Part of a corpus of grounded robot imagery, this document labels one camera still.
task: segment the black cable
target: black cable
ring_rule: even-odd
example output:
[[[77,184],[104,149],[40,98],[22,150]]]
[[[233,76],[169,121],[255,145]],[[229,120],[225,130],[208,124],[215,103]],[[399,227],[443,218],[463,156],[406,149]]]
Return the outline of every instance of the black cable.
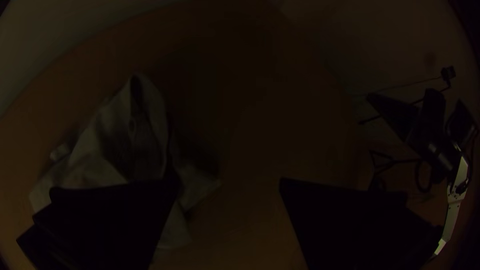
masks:
[[[432,181],[428,179],[428,185],[426,187],[423,187],[422,184],[420,183],[420,168],[422,167],[422,163],[424,161],[420,160],[416,165],[415,165],[415,185],[418,191],[421,193],[428,193],[432,189]]]
[[[392,89],[397,89],[397,88],[404,88],[404,87],[414,86],[414,85],[416,85],[416,84],[421,84],[421,83],[426,83],[426,82],[430,82],[430,81],[435,81],[435,80],[438,80],[438,79],[441,79],[441,78],[442,78],[442,76],[433,77],[433,78],[428,78],[428,79],[423,79],[423,80],[419,80],[419,81],[415,81],[415,82],[410,82],[410,83],[407,83],[407,84],[395,85],[395,86],[380,88],[380,89],[378,89],[378,90],[371,91],[371,92],[368,92],[368,93],[365,93],[365,94],[356,94],[356,95],[353,95],[353,96],[354,96],[354,97],[364,97],[364,96],[367,96],[368,94],[380,93],[380,92],[384,92],[384,91],[387,91],[387,90],[392,90]]]

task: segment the electrical cord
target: electrical cord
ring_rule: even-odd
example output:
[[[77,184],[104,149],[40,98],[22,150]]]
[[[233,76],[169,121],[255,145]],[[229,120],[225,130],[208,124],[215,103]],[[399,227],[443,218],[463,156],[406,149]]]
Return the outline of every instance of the electrical cord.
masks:
[[[414,86],[414,85],[421,84],[421,83],[426,83],[426,82],[430,82],[430,81],[439,80],[439,79],[441,79],[441,78],[442,78],[442,76],[433,77],[433,78],[428,78],[428,79],[423,79],[423,80],[419,80],[419,81],[415,81],[415,82],[410,82],[410,83],[407,83],[407,84],[401,84],[401,85],[395,85],[395,86],[380,88],[380,89],[377,89],[377,90],[375,90],[375,91],[371,91],[371,92],[364,93],[364,94],[355,94],[355,95],[353,95],[353,96],[354,96],[354,97],[365,97],[365,96],[367,96],[368,94],[376,94],[376,93],[381,93],[381,92],[384,92],[384,91],[387,91],[387,90],[392,90],[392,89],[397,89],[397,88],[404,88],[404,87]]]

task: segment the wall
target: wall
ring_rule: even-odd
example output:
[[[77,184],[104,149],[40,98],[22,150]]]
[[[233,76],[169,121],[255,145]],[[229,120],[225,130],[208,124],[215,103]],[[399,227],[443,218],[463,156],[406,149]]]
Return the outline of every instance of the wall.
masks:
[[[11,1],[0,16],[0,115],[31,79],[78,42],[174,1]]]

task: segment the wooden floor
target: wooden floor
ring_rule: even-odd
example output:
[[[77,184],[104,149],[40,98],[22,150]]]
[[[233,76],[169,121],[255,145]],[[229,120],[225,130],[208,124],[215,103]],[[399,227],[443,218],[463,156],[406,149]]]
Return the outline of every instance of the wooden floor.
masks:
[[[222,181],[191,213],[193,243],[151,268],[305,269],[279,178],[364,189],[371,164],[350,101],[315,46],[256,0],[135,17],[28,85],[0,119],[0,253],[10,268],[32,268],[15,239],[32,224],[28,193],[49,152],[133,72],[164,93],[179,135],[216,162]]]

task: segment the white cloth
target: white cloth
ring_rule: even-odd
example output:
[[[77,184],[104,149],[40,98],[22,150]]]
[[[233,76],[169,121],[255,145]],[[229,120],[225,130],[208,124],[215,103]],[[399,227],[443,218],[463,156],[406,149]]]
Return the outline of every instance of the white cloth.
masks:
[[[142,97],[141,104],[133,97],[133,88],[137,88],[137,95]],[[138,150],[136,148],[148,142],[149,136],[140,134],[139,130],[145,130],[145,127],[141,127],[141,121],[135,122],[132,117],[137,106],[142,109],[145,119],[148,119],[147,133],[153,134],[150,139],[155,145],[147,145],[147,149],[154,152],[140,159],[135,155]],[[188,160],[181,159],[175,140],[169,138],[162,95],[141,74],[130,78],[98,110],[76,142],[64,143],[51,153],[50,157],[56,163],[31,191],[31,205],[38,212],[50,204],[49,190],[55,186],[83,189],[126,184],[138,181],[138,176],[146,178],[144,180],[161,179],[166,168],[167,151],[183,188],[172,207],[157,247],[170,249],[183,246],[191,241],[183,211],[216,189],[220,182]]]

